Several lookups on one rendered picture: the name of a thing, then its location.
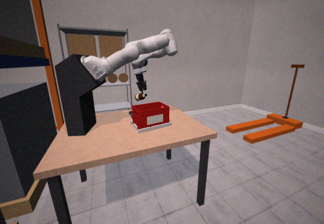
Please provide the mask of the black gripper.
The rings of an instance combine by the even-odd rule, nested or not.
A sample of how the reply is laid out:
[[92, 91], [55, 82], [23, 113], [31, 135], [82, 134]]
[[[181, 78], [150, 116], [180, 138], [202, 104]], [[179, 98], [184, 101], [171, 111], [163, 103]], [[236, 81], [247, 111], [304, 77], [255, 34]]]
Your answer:
[[139, 90], [142, 92], [143, 97], [145, 97], [145, 94], [147, 94], [146, 93], [147, 87], [146, 87], [146, 81], [144, 81], [143, 79], [143, 74], [142, 73], [136, 74], [136, 78], [137, 78], [136, 84], [138, 85]]

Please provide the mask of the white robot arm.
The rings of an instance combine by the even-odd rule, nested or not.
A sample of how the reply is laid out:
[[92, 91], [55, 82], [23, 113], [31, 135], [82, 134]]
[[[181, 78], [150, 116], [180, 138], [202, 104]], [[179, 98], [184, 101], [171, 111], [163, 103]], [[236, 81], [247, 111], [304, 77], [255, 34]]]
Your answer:
[[108, 58], [97, 58], [95, 56], [82, 56], [81, 63], [100, 81], [115, 72], [120, 67], [132, 63], [134, 74], [144, 73], [149, 58], [162, 58], [165, 55], [174, 56], [177, 54], [177, 43], [169, 29], [163, 30], [160, 34], [146, 39], [128, 42], [125, 48], [110, 55]]

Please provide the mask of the brown glass bottle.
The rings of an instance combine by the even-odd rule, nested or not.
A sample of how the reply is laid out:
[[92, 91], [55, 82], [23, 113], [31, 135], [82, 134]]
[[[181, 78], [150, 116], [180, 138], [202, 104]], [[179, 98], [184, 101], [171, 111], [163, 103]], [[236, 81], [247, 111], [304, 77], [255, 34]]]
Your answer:
[[137, 100], [137, 101], [143, 100], [144, 98], [145, 97], [143, 97], [142, 93], [135, 95], [135, 100]]

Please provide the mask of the dark red crate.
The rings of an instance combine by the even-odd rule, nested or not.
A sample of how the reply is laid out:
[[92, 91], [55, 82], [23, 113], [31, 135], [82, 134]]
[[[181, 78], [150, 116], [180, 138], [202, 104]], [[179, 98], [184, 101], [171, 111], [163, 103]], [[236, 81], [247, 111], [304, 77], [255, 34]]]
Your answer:
[[138, 130], [165, 124], [169, 122], [169, 106], [161, 102], [133, 105], [132, 118]]

